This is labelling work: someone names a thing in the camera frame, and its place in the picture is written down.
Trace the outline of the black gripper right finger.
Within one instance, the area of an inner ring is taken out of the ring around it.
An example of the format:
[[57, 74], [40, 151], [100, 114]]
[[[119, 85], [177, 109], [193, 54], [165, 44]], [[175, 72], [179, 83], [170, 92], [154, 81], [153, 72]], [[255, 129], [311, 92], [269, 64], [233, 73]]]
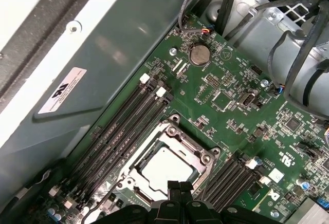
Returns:
[[240, 206], [230, 205], [217, 212], [202, 200], [194, 200], [190, 182], [181, 182], [181, 223], [270, 223], [268, 217]]

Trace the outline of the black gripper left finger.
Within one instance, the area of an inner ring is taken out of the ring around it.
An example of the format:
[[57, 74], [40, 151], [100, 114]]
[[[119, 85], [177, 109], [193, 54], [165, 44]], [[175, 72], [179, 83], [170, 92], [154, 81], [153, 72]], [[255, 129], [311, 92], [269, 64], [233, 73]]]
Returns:
[[94, 223], [181, 223], [180, 183], [168, 181], [168, 199], [153, 202], [150, 210], [133, 204]]

